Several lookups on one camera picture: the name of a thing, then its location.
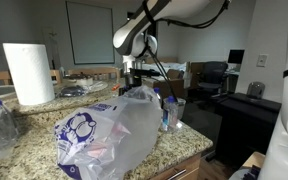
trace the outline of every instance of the plastic bottle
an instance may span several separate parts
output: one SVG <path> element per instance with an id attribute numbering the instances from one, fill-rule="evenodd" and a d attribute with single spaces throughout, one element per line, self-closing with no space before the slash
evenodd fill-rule
<path id="1" fill-rule="evenodd" d="M 18 137 L 11 112 L 3 106 L 0 100 L 0 151 L 4 151 L 15 145 Z"/>
<path id="2" fill-rule="evenodd" d="M 178 107 L 173 96 L 169 96 L 164 103 L 162 130 L 174 131 L 177 125 Z"/>
<path id="3" fill-rule="evenodd" d="M 154 88 L 154 92 L 156 93 L 157 98 L 160 101 L 161 107 L 163 107 L 163 100 L 162 100 L 162 96 L 160 94 L 160 88 Z"/>

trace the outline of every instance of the window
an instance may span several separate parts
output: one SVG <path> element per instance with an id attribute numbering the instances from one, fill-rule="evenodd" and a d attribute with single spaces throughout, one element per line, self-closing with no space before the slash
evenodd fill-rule
<path id="1" fill-rule="evenodd" d="M 66 2 L 74 64 L 114 64 L 112 9 Z"/>

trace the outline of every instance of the wooden cabinet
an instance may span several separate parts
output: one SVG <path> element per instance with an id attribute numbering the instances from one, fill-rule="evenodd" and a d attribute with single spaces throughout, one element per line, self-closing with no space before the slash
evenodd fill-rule
<path id="1" fill-rule="evenodd" d="M 264 164 L 264 159 L 265 155 L 259 153 L 259 152 L 254 152 L 248 159 L 245 161 L 243 164 L 244 168 L 252 168 L 253 165 L 262 168 Z"/>
<path id="2" fill-rule="evenodd" d="M 152 180 L 178 179 L 191 180 L 197 179 L 198 168 L 200 165 L 201 154 L 190 157 L 189 159 L 179 163 L 178 165 L 158 174 Z"/>

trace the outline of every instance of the plastic container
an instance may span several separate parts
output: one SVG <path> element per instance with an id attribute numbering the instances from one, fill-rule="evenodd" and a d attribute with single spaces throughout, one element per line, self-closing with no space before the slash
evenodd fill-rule
<path id="1" fill-rule="evenodd" d="M 157 98 L 160 101 L 161 107 L 163 107 L 163 100 L 162 100 L 162 96 L 160 94 L 160 88 L 154 88 L 154 92 L 156 93 Z"/>
<path id="2" fill-rule="evenodd" d="M 18 138 L 18 130 L 11 112 L 0 100 L 0 151 L 13 147 Z"/>
<path id="3" fill-rule="evenodd" d="M 178 123 L 178 106 L 173 96 L 169 96 L 164 102 L 162 130 L 174 131 L 177 129 L 176 125 Z"/>
<path id="4" fill-rule="evenodd" d="M 177 98 L 176 104 L 178 106 L 177 119 L 182 119 L 184 109 L 185 109 L 186 100 L 182 99 L 182 98 Z"/>

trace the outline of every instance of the plastic cup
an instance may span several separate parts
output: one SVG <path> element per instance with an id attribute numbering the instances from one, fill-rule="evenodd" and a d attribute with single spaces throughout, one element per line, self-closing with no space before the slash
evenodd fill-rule
<path id="1" fill-rule="evenodd" d="M 177 102 L 177 106 L 178 106 L 177 119 L 182 119 L 186 101 L 185 99 L 181 99 L 181 98 L 177 98 L 177 101 L 178 101 Z"/>

